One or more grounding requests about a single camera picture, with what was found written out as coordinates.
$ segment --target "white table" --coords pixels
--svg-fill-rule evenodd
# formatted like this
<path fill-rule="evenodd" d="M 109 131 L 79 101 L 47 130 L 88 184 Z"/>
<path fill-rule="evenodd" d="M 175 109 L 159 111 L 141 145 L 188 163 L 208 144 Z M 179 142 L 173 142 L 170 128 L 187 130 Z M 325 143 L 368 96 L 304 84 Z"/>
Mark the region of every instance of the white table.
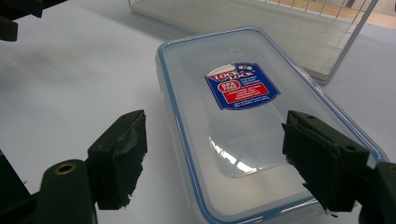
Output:
<path fill-rule="evenodd" d="M 123 0 L 69 0 L 25 17 L 0 42 L 0 148 L 31 193 L 51 165 L 85 160 L 120 115 L 145 109 L 148 155 L 134 197 L 100 223 L 199 223 L 187 206 L 154 56 L 188 34 L 131 14 Z M 323 89 L 396 161 L 396 30 L 366 25 Z M 359 209 L 305 223 L 357 223 Z"/>

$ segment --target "sticker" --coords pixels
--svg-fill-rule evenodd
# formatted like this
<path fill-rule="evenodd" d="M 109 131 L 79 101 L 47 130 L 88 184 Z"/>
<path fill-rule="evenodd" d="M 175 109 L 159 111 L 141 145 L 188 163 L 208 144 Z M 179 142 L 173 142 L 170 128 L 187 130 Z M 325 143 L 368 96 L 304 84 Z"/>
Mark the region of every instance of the sticker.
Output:
<path fill-rule="evenodd" d="M 205 76 L 220 109 L 243 110 L 265 105 L 279 94 L 256 63 L 233 63 Z"/>

